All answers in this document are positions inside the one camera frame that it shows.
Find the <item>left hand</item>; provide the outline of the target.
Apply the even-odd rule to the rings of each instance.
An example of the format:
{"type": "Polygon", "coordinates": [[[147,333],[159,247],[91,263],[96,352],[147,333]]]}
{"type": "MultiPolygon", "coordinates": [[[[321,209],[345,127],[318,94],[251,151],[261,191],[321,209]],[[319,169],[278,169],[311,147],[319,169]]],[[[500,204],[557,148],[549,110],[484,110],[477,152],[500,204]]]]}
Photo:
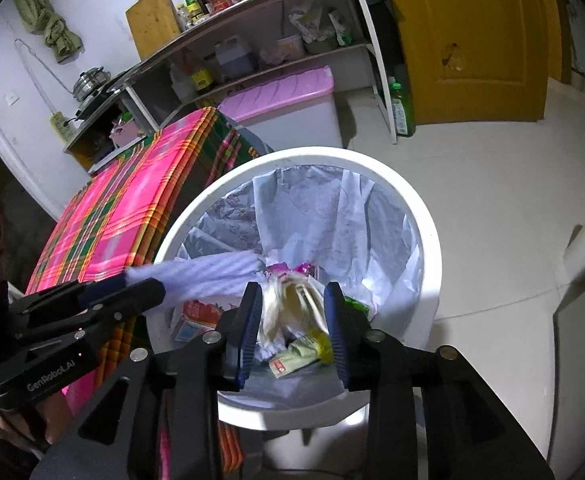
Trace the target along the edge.
{"type": "MultiPolygon", "coordinates": [[[[72,411],[62,392],[54,393],[40,402],[36,411],[45,422],[45,442],[55,444],[72,422],[72,411]]],[[[18,413],[0,410],[0,440],[5,440],[23,451],[35,449],[35,436],[27,421],[18,413]]]]}

